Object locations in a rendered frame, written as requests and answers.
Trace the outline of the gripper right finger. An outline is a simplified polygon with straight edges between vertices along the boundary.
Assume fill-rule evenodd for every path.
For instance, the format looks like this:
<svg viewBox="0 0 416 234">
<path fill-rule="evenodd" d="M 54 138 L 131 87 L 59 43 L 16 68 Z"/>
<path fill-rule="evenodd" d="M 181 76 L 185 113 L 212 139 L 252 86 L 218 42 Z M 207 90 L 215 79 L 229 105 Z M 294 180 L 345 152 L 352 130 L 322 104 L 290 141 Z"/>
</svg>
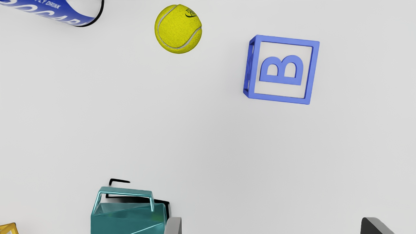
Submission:
<svg viewBox="0 0 416 234">
<path fill-rule="evenodd" d="M 360 234 L 395 234 L 380 219 L 364 217 L 361 221 Z"/>
</svg>

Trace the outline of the blue letter block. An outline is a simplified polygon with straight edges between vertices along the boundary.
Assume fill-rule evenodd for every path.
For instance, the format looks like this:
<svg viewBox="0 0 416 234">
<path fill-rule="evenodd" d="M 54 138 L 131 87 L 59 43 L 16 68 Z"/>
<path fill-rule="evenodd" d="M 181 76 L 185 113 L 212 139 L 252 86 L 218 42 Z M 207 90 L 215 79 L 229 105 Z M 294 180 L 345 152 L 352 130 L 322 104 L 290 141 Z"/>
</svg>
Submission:
<svg viewBox="0 0 416 234">
<path fill-rule="evenodd" d="M 249 42 L 243 92 L 251 99 L 310 104 L 320 42 L 256 35 Z"/>
</svg>

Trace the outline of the yellow tennis ball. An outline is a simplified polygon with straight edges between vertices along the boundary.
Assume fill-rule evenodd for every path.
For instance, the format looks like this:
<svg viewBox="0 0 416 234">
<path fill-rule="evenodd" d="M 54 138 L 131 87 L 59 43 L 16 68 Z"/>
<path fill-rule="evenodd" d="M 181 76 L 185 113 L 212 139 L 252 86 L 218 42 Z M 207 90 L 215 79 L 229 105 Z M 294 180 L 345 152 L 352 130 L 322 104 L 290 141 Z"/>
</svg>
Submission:
<svg viewBox="0 0 416 234">
<path fill-rule="evenodd" d="M 194 49 L 202 38 L 202 23 L 192 9 L 170 5 L 156 18 L 154 25 L 158 43 L 168 52 L 183 54 Z"/>
</svg>

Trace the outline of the blue drink can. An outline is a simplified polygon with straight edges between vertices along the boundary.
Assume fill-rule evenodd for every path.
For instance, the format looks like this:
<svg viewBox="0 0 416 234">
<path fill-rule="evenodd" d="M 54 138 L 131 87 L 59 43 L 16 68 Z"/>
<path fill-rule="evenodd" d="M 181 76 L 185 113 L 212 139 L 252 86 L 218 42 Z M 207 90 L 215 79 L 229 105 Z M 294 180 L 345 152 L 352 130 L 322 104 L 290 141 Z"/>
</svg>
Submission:
<svg viewBox="0 0 416 234">
<path fill-rule="evenodd" d="M 0 0 L 0 5 L 53 19 L 75 27 L 86 27 L 101 16 L 105 0 Z"/>
</svg>

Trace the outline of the yellow angular object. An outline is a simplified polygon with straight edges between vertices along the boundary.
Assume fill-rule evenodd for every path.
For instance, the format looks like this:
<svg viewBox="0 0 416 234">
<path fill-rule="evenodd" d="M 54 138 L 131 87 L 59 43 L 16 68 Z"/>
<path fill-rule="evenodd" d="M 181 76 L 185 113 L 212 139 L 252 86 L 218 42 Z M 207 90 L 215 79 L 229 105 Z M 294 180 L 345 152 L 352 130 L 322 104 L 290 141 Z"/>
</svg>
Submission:
<svg viewBox="0 0 416 234">
<path fill-rule="evenodd" d="M 6 225 L 0 225 L 0 234 L 19 234 L 16 224 L 9 223 Z"/>
</svg>

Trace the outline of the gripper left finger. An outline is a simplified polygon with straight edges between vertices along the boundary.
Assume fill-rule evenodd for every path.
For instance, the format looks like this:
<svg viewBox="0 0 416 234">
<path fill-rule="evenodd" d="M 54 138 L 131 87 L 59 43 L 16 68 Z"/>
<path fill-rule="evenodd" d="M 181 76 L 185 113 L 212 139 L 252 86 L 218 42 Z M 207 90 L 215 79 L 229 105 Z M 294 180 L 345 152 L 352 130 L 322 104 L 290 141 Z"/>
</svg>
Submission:
<svg viewBox="0 0 416 234">
<path fill-rule="evenodd" d="M 170 217 L 167 220 L 164 234 L 182 234 L 182 218 Z"/>
</svg>

